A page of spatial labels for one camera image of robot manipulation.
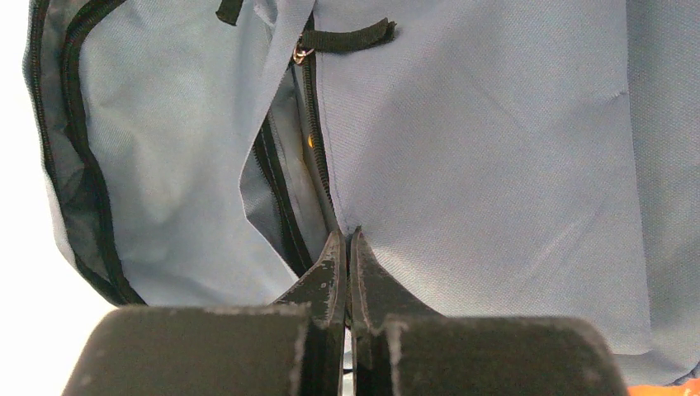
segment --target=black fabric strap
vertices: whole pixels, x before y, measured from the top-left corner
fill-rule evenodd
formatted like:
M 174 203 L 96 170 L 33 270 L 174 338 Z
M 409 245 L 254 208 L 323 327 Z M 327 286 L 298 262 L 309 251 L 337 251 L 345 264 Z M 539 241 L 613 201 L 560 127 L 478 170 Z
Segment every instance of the black fabric strap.
M 300 47 L 319 52 L 341 54 L 366 50 L 394 39 L 396 23 L 384 18 L 359 31 L 336 33 L 331 31 L 305 31 L 301 34 Z
M 216 12 L 216 16 L 222 22 L 236 26 L 236 21 L 239 19 L 243 1 L 244 0 L 223 0 L 219 6 L 219 11 Z

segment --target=small orange item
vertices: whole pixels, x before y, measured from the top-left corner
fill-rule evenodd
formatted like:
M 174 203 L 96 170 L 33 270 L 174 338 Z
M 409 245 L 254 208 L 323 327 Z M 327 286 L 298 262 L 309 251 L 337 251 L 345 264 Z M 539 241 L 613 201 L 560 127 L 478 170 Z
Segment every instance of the small orange item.
M 630 396 L 700 396 L 700 379 L 691 379 L 680 386 L 632 386 Z

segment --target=zipper pull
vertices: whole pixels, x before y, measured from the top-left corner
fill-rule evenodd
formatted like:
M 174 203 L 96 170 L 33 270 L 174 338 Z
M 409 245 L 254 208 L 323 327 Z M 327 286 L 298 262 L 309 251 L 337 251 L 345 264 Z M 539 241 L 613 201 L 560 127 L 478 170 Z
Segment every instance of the zipper pull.
M 314 51 L 346 54 L 366 50 L 392 41 L 395 28 L 396 22 L 384 18 L 359 31 L 305 31 L 299 35 L 291 58 L 295 64 L 302 64 Z
M 291 60 L 294 61 L 295 64 L 302 64 L 304 63 L 304 59 L 306 59 L 307 56 L 311 55 L 315 49 L 303 49 L 301 47 L 301 37 L 303 35 L 299 35 L 299 40 L 296 42 L 296 45 L 294 46 L 294 53 L 291 55 Z

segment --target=white background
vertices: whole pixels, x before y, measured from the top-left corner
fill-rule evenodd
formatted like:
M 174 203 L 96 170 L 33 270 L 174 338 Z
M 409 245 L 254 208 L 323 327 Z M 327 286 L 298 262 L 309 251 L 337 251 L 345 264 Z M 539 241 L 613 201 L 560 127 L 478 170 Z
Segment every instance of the white background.
M 0 22 L 0 395 L 60 395 L 90 332 L 113 307 L 54 243 L 39 135 L 21 60 L 29 1 Z

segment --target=black zipper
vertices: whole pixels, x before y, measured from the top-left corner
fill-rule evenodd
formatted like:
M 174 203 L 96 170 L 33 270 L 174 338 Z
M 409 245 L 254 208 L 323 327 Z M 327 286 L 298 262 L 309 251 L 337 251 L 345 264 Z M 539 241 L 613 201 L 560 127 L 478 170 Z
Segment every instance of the black zipper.
M 306 104 L 306 118 L 309 121 L 311 146 L 314 153 L 314 164 L 319 172 L 321 186 L 324 189 L 328 202 L 333 208 L 333 199 L 330 196 L 330 181 L 328 163 L 326 161 L 326 150 L 324 147 L 324 137 L 321 133 L 319 121 L 319 103 L 316 96 L 316 55 L 311 53 L 306 56 L 301 64 L 301 73 L 304 80 L 304 96 Z
M 395 22 L 384 18 L 376 24 L 358 31 L 315 31 L 314 16 L 312 14 L 292 53 L 291 62 L 301 66 L 306 118 L 309 121 L 309 137 L 313 149 L 314 163 L 331 210 L 333 209 L 333 199 L 330 195 L 329 170 L 326 161 L 324 138 L 320 127 L 319 103 L 316 94 L 316 53 L 347 54 L 383 45 L 394 39 L 395 27 Z
M 125 0 L 91 0 L 85 4 L 66 30 L 66 37 L 61 54 L 61 87 L 65 109 L 68 116 L 66 131 L 78 156 L 85 163 L 86 175 L 92 176 L 95 186 L 97 211 L 102 231 L 98 239 L 107 275 L 116 289 L 116 293 L 127 304 L 144 304 L 144 301 L 129 285 L 124 277 L 121 261 L 116 252 L 111 207 L 105 178 L 95 156 L 90 150 L 83 94 L 80 91 L 79 57 L 80 49 L 90 31 L 110 12 Z
M 29 50 L 27 51 L 27 77 L 32 101 L 35 106 L 36 122 L 39 125 L 41 148 L 44 154 L 44 168 L 49 174 L 49 179 L 54 189 L 58 186 L 56 181 L 56 165 L 54 154 L 51 151 L 51 143 L 47 132 L 44 113 L 44 101 L 41 97 L 41 44 L 44 39 L 44 21 L 49 8 L 49 0 L 37 1 L 31 10 L 31 28 L 29 32 Z
M 277 147 L 272 136 L 272 128 L 267 117 L 265 117 L 260 132 L 253 143 L 253 156 L 275 197 L 275 206 L 280 215 L 282 247 L 288 260 L 287 265 L 295 274 L 302 276 L 314 265 L 314 262 L 301 235 L 294 210 L 291 207 L 284 172 L 281 168 Z

